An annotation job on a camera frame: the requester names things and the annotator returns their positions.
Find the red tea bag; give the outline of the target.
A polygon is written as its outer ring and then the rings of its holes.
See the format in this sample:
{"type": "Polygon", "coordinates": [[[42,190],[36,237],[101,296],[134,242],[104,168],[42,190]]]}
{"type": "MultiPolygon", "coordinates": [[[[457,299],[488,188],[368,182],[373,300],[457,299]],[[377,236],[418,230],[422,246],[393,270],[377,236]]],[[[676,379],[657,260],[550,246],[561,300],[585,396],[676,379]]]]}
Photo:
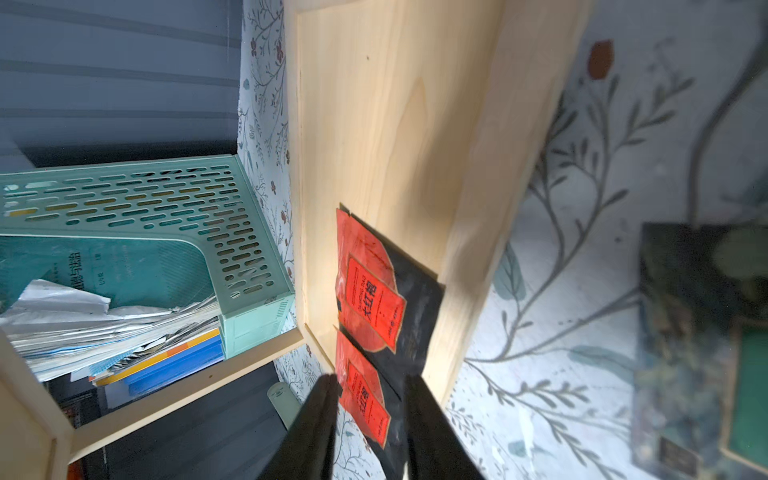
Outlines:
{"type": "Polygon", "coordinates": [[[387,479],[402,479],[408,460],[403,402],[377,369],[340,330],[335,372],[341,406],[352,415],[387,479]]]}
{"type": "Polygon", "coordinates": [[[336,210],[342,331],[400,396],[424,370],[444,287],[349,211],[336,210]]]}

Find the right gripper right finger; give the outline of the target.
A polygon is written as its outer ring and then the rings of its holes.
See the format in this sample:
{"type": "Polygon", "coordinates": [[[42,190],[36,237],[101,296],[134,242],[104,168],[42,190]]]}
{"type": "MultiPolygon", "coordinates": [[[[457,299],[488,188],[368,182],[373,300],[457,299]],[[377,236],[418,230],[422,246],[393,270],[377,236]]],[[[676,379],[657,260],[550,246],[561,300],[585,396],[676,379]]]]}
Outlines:
{"type": "Polygon", "coordinates": [[[483,479],[426,383],[405,378],[409,479],[483,479]]]}

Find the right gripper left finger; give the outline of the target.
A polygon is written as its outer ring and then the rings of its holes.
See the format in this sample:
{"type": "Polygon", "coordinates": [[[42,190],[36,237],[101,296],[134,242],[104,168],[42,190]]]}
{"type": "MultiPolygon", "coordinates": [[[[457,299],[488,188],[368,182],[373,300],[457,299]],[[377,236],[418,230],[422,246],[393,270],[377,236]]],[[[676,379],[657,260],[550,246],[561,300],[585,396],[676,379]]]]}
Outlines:
{"type": "Polygon", "coordinates": [[[321,375],[258,479],[332,479],[338,400],[335,374],[321,375]]]}

